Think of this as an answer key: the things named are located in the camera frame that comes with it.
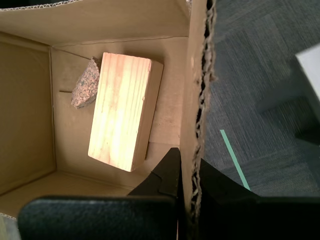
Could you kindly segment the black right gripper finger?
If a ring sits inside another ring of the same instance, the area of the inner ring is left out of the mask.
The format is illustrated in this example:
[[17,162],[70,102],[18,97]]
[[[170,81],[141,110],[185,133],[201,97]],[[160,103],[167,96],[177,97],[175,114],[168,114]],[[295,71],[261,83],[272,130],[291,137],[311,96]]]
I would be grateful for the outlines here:
[[128,195],[37,198],[19,212],[18,230],[23,240],[174,240],[180,190],[181,153],[173,147]]
[[202,160],[201,240],[318,240],[318,197],[262,197]]

